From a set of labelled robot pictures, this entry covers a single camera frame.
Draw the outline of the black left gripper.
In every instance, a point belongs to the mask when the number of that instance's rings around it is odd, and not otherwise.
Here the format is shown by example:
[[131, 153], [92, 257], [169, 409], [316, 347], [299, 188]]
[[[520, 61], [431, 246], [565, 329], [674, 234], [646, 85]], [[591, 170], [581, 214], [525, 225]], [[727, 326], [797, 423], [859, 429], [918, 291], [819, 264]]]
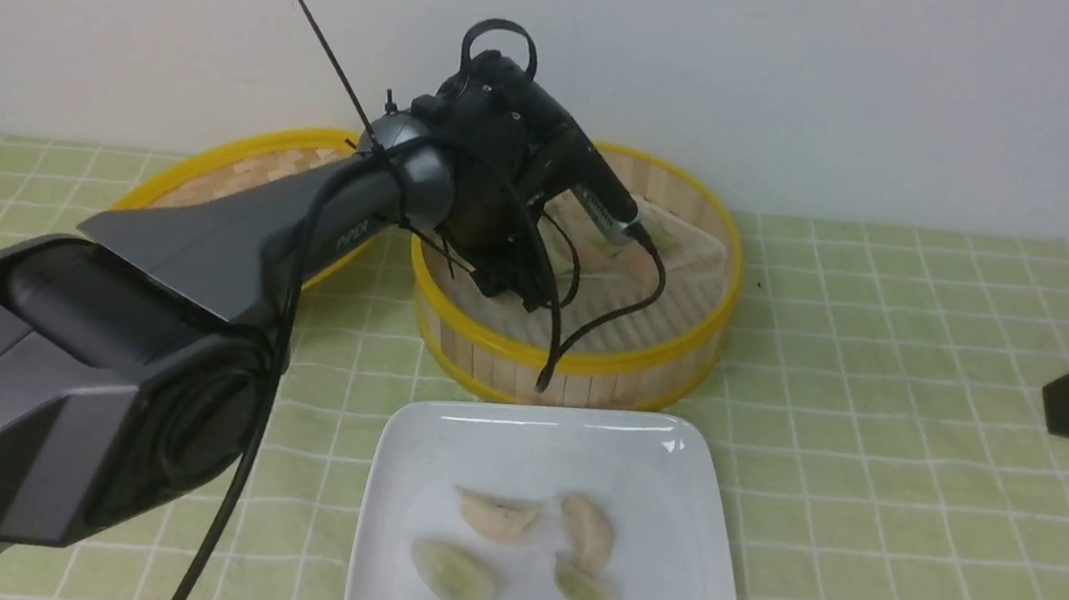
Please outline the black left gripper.
[[568, 186], [580, 126], [509, 55], [463, 51], [460, 66], [413, 116], [441, 137], [455, 186], [434, 232], [486, 298], [517, 295], [525, 309], [563, 302], [538, 222]]

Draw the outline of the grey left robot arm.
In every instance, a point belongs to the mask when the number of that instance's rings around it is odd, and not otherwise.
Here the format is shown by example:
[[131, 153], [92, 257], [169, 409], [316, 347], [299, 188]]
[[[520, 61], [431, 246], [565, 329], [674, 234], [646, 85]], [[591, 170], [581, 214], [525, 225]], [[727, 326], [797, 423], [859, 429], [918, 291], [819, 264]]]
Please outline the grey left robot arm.
[[303, 283], [385, 227], [492, 259], [570, 113], [491, 50], [348, 158], [0, 251], [0, 553], [69, 547], [222, 474], [283, 374]]

